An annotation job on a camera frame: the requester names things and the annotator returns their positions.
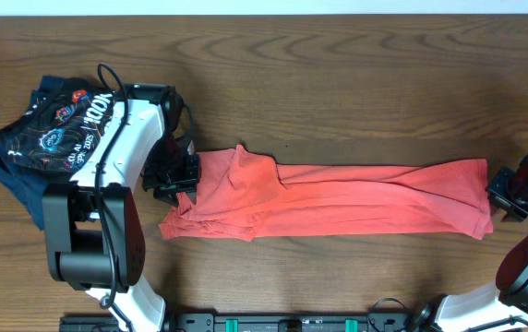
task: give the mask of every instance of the red garment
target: red garment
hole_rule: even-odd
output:
[[[238,238],[493,231],[485,160],[430,167],[277,165],[244,147],[200,153],[197,203],[178,195],[160,225],[176,236]]]

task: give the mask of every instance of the wooden tabletop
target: wooden tabletop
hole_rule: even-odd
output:
[[[198,150],[280,163],[428,165],[486,158],[490,177],[528,151],[528,16],[0,18],[0,128],[42,75],[176,85]],[[144,272],[174,307],[356,312],[415,307],[492,280],[528,221],[483,241],[404,234],[164,241],[164,203],[137,190]],[[101,313],[51,279],[44,234],[0,184],[0,331],[53,331]]]

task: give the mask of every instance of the blue cloth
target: blue cloth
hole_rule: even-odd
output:
[[[6,162],[6,154],[0,143],[0,183],[28,210],[39,230],[44,230],[42,193],[49,181],[32,169]]]

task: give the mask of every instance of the white wall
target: white wall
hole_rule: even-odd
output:
[[[528,0],[0,0],[0,16],[528,14]]]

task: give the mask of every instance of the black t-shirt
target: black t-shirt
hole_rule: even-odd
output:
[[[29,109],[0,130],[6,161],[49,172],[77,172],[110,122],[111,91],[83,78],[44,77]]]

